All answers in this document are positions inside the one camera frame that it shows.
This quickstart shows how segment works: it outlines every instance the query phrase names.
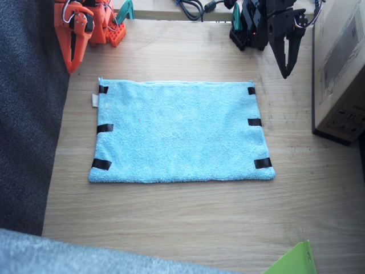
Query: wooden table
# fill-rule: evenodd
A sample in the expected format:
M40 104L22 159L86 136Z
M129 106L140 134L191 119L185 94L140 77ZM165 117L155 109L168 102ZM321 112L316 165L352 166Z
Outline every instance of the wooden table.
M228 23L127 21L117 48L88 48L70 78L43 236L262 273L309 239L318 273L364 273L365 187L357 144L311 133L311 29L292 75L270 47L240 52ZM90 184L106 79L257 84L277 177L260 182Z
M124 3L124 0L113 0L114 9L118 10ZM203 6L210 0L201 0ZM136 0L133 2L135 8L135 17L137 19L158 19L158 20L188 20L181 10L176 6L176 0ZM195 12L196 8L191 5L185 5L186 8ZM313 0L297 0L294 4L295 9L306 9L308 18L313 18L314 4ZM229 21L232 19L233 9L228 10L223 3L217 4L216 9L204 15L205 21Z

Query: green folder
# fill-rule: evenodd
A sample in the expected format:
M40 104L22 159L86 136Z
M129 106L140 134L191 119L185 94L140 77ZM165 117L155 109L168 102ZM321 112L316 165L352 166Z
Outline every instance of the green folder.
M265 274L317 274L309 241L297 244Z

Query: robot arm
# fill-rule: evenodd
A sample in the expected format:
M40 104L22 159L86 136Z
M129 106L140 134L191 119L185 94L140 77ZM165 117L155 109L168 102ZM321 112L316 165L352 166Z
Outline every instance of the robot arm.
M236 1L224 2L227 8L234 7L230 38L241 51L246 46L264 50L270 43L280 72L286 79L297 62L306 28L317 20L324 0L315 0L316 9L311 22L308 22L305 9L293 10L296 0L243 0L241 13ZM287 64L285 38L289 40Z

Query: gray fabric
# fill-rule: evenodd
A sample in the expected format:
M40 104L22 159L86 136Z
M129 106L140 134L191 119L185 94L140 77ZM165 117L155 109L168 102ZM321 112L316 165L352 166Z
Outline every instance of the gray fabric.
M0 272L229 274L194 264L166 261L111 249L82 247L0 229Z
M69 74L54 1L0 12L0 227L41 235Z

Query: black tape strip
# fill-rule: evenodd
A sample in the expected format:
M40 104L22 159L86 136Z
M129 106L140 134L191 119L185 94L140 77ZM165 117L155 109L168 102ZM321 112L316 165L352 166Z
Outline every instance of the black tape strip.
M270 158L264 158L260 160L255 160L255 167L257 170L260 168L272 167Z
M249 126L262 126L261 119L248 119Z
M91 167L96 167L100 170L109 170L111 164L112 162L95 158L94 161L92 161Z
M111 132L113 131L114 125L113 124L101 124L97 127L97 132Z
M99 93L107 93L108 92L108 88L109 87L104 87L104 86L101 86L99 85Z
M254 87L249 87L248 90L249 90L249 95L256 94L256 90Z

